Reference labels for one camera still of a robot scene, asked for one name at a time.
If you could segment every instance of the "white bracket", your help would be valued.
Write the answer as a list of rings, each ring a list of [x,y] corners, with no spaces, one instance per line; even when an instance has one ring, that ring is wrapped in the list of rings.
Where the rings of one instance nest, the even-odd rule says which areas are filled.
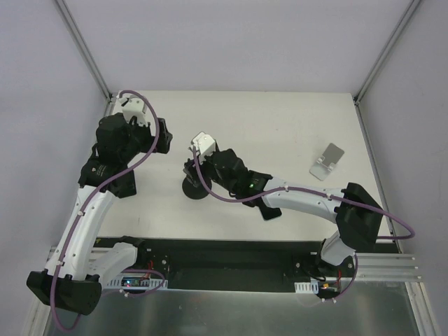
[[[128,100],[126,97],[117,99],[120,104],[123,104]],[[128,123],[132,117],[137,117],[137,124],[142,127],[147,127],[148,122],[146,122],[146,104],[140,98],[131,95],[129,101],[122,107],[123,116],[125,117],[126,122]]]
[[[193,147],[196,147],[198,153],[199,163],[203,163],[205,157],[213,154],[216,150],[216,140],[209,134],[200,132],[191,141],[189,149],[193,152]]]
[[[136,274],[136,273],[126,273],[123,272],[122,274],[120,274],[119,276],[117,276],[116,278],[112,279],[110,282],[108,282],[103,289],[123,289],[126,291],[147,291],[150,289],[154,289],[156,287],[158,287],[160,285],[160,283],[162,282],[161,279],[147,279],[147,280],[141,280],[140,284],[141,286],[132,286],[132,287],[126,287],[123,285],[123,279],[130,279],[130,278],[138,278],[138,277],[142,277],[144,275],[144,273],[140,273],[140,274]],[[159,287],[158,291],[161,289],[168,289],[168,280],[165,280],[163,282],[163,285],[161,287]]]
[[[316,280],[311,279],[311,282],[295,282],[295,292],[297,294],[317,294],[319,293],[319,285]]]

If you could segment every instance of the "white wall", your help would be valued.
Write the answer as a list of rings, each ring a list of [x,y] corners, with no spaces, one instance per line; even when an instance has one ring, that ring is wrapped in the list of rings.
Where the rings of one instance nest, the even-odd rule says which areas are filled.
[[[427,0],[367,92],[361,113],[391,210],[424,271],[442,334],[448,291],[448,1]]]
[[[3,1],[0,46],[0,333],[16,336],[105,101],[53,1]]]
[[[114,92],[357,93],[410,0],[68,0]]]

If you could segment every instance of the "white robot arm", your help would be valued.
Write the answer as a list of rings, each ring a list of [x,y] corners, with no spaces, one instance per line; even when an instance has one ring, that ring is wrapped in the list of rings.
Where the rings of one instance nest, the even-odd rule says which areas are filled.
[[[112,176],[126,170],[129,162],[139,153],[147,153],[155,137],[151,135],[146,122],[146,105],[135,96],[118,100],[122,113],[102,118],[96,131],[97,142],[92,155],[81,169],[79,189],[68,225],[55,253],[42,272],[31,272],[27,286],[42,303],[50,304],[50,287],[57,265],[60,265],[56,279],[56,307],[88,315],[99,301],[102,288],[124,269],[133,265],[147,267],[146,249],[142,239],[122,237],[121,242],[101,258],[89,262],[103,219],[114,200],[137,193],[134,172],[130,171],[105,185],[93,196],[84,212],[81,206],[92,192]],[[159,138],[155,152],[168,153],[172,135],[165,120],[158,118]],[[63,262],[60,253],[69,236],[75,217],[80,216],[78,225],[71,235]]]
[[[336,224],[338,230],[322,244],[318,254],[319,262],[322,260],[337,266],[355,251],[367,252],[373,249],[382,215],[320,195],[288,190],[294,187],[306,188],[320,192],[321,195],[346,197],[380,208],[360,185],[349,183],[345,188],[315,188],[248,170],[232,149],[220,151],[213,137],[203,132],[192,140],[190,150],[193,151],[193,147],[201,175],[209,189],[213,181],[228,190],[236,199],[244,200],[264,194],[242,203],[248,207],[258,207],[265,220],[281,216],[280,209],[292,209],[322,217]],[[184,172],[187,175],[183,182],[185,195],[194,200],[206,197],[209,191],[200,181],[194,160],[188,160],[184,164]],[[273,189],[278,191],[266,193]]]

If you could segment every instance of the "round black base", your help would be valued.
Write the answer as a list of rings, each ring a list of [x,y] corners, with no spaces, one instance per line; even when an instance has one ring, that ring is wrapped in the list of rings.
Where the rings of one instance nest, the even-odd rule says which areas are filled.
[[[211,181],[209,178],[204,177],[205,183],[208,185],[208,187],[211,189]],[[205,198],[209,192],[204,189],[202,185],[199,187],[195,187],[193,184],[191,184],[188,179],[185,177],[182,182],[182,191],[185,194],[186,197],[192,199],[192,200],[202,200]]]

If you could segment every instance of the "white tabletop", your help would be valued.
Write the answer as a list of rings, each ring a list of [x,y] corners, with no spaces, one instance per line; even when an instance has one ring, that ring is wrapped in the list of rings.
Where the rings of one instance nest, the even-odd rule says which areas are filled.
[[[298,211],[284,209],[282,217],[265,222],[257,208],[212,196],[188,199],[181,188],[183,163],[192,157],[187,147],[201,131],[213,136],[221,150],[232,148],[249,169],[309,186],[343,188],[348,182],[359,183],[381,204],[350,94],[140,93],[157,116],[166,119],[174,135],[171,150],[168,155],[150,156],[136,169],[137,195],[115,201],[100,237],[321,241],[336,231],[336,225]],[[330,142],[345,154],[322,182],[309,168]],[[228,197],[215,183],[213,190]],[[380,234],[389,235],[384,219]]]

